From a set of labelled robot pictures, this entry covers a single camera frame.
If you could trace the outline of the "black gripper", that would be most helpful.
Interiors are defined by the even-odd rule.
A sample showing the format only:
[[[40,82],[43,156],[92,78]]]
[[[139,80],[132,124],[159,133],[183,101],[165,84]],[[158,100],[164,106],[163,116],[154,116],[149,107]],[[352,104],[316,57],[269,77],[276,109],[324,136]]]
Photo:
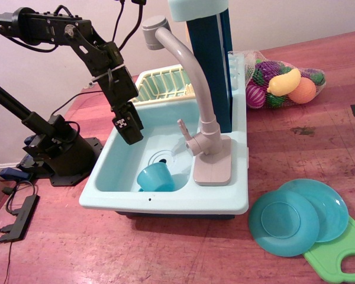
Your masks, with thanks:
[[[100,78],[98,84],[101,87],[111,108],[127,106],[115,113],[112,120],[120,136],[128,144],[135,144],[143,139],[141,131],[144,129],[140,116],[132,102],[129,100],[138,96],[138,90],[125,66],[107,70]]]

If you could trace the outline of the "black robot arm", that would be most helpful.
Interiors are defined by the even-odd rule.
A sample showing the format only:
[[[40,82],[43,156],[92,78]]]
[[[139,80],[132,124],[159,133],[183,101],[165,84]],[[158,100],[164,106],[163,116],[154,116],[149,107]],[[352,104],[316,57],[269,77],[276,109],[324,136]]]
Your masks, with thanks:
[[[112,41],[104,41],[91,21],[69,11],[61,14],[63,8],[60,5],[53,13],[39,13],[23,7],[0,14],[0,35],[32,50],[41,43],[71,47],[109,102],[115,114],[113,123],[121,137],[129,145],[141,141],[143,124],[131,102],[138,90],[118,47]]]

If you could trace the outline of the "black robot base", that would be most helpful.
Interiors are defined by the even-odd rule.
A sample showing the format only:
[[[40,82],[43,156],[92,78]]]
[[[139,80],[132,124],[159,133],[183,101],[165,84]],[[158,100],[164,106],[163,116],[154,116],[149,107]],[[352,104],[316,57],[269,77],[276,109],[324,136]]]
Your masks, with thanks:
[[[90,175],[103,145],[96,137],[83,138],[74,121],[53,115],[48,121],[31,112],[22,123],[35,135],[25,142],[27,153],[17,165],[52,186],[75,186]]]

